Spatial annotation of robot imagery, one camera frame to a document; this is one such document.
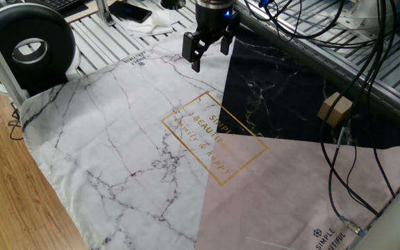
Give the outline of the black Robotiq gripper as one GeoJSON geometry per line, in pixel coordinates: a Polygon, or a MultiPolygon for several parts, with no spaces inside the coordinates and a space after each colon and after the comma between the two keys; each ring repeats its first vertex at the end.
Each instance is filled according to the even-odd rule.
{"type": "Polygon", "coordinates": [[[222,36],[220,51],[228,55],[233,38],[240,30],[240,14],[233,14],[233,7],[211,9],[196,6],[197,31],[183,35],[182,57],[200,72],[201,57],[209,46],[222,36]]]}

